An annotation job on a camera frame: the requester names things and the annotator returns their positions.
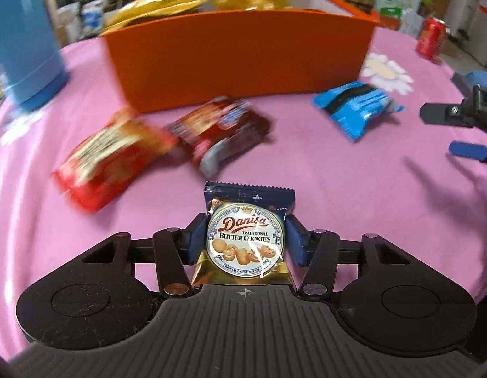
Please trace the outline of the Danisa butter cookies packet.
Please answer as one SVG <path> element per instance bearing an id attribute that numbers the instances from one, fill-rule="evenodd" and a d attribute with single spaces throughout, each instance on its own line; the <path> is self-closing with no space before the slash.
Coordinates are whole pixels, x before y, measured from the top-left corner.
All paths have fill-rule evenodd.
<path id="1" fill-rule="evenodd" d="M 285 219 L 295 205 L 293 189 L 207 182 L 205 247 L 193 287 L 294 285 L 285 262 Z"/>

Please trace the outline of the blue striped snack packet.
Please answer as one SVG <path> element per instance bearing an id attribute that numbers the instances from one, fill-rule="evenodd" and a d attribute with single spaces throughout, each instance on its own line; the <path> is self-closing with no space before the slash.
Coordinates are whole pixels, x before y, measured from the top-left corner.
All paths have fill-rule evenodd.
<path id="1" fill-rule="evenodd" d="M 405 109 L 383 90 L 361 81 L 322 92 L 313 97 L 313 105 L 326 113 L 352 142 L 363 137 L 373 119 Z"/>

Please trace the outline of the red white label snack bag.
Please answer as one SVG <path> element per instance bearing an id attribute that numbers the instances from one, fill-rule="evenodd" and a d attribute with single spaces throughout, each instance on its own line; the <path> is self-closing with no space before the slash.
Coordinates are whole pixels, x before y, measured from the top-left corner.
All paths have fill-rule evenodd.
<path id="1" fill-rule="evenodd" d="M 171 131 L 143 122 L 131 108 L 123 107 L 100 131 L 74 148 L 53 177 L 74 205 L 95 213 L 177 143 Z"/>

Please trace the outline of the dark brown chocolate snack bag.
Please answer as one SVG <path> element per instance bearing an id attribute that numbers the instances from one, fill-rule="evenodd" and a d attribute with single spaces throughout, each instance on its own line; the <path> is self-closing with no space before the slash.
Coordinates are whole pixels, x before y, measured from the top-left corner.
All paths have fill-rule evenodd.
<path id="1" fill-rule="evenodd" d="M 262 143 L 272 121 L 247 99 L 219 96 L 167 127 L 200 173 L 214 178 L 227 161 Z"/>

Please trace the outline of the yellow snack bag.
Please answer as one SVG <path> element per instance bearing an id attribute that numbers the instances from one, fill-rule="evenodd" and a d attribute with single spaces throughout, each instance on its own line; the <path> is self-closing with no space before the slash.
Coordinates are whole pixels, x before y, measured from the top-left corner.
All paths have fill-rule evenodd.
<path id="1" fill-rule="evenodd" d="M 110 18 L 103 34 L 118 31 L 140 21 L 197 12 L 206 2 L 207 0 L 133 0 Z"/>

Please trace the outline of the pink floral tablecloth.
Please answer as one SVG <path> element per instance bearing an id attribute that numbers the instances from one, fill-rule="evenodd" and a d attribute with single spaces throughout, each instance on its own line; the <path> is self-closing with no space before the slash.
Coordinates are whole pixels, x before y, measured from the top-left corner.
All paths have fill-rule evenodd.
<path id="1" fill-rule="evenodd" d="M 119 231 L 148 238 L 184 227 L 204 208 L 204 180 L 187 160 L 161 160 L 100 212 L 82 213 L 52 172 L 124 105 L 99 39 L 62 50 L 69 83 L 37 113 L 0 109 L 0 355 L 25 347 L 15 319 L 22 291 Z M 230 163 L 221 179 L 291 188 L 307 228 L 347 239 L 377 233 L 462 285 L 487 295 L 487 166 L 451 157 L 450 142 L 487 144 L 473 129 L 425 125 L 426 102 L 458 102 L 450 70 L 418 57 L 411 38 L 377 29 L 370 58 L 405 77 L 392 90 L 404 106 L 349 142 L 310 95 L 269 96 L 254 106 L 274 122 L 272 139 Z"/>

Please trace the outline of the red soda can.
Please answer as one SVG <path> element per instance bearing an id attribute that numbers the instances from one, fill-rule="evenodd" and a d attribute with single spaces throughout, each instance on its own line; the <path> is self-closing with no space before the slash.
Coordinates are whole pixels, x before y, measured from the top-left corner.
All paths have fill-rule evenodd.
<path id="1" fill-rule="evenodd" d="M 416 51 L 418 55 L 432 62 L 437 62 L 449 34 L 449 26 L 443 20 L 428 16 L 417 39 Z"/>

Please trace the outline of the orange storage box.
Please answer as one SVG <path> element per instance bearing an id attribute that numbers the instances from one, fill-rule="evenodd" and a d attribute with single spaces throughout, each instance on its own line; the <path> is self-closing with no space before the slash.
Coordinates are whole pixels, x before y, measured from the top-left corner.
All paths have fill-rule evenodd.
<path id="1" fill-rule="evenodd" d="M 288 0 L 279 10 L 219 10 L 104 35 L 127 103 L 140 113 L 329 90 L 356 80 L 377 13 L 343 0 Z"/>

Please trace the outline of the blue thermos jug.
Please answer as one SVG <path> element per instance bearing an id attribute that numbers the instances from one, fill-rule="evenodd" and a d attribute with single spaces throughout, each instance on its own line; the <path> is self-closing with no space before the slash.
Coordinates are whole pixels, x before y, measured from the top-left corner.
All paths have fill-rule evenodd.
<path id="1" fill-rule="evenodd" d="M 0 77 L 6 96 L 27 112 L 67 84 L 44 0 L 0 0 Z"/>

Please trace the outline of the white small cabinet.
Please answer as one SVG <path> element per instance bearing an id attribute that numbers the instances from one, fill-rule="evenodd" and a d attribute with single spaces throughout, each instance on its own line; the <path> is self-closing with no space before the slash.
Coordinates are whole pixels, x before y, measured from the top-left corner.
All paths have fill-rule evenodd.
<path id="1" fill-rule="evenodd" d="M 96 37 L 103 31 L 108 0 L 45 0 L 62 45 Z"/>

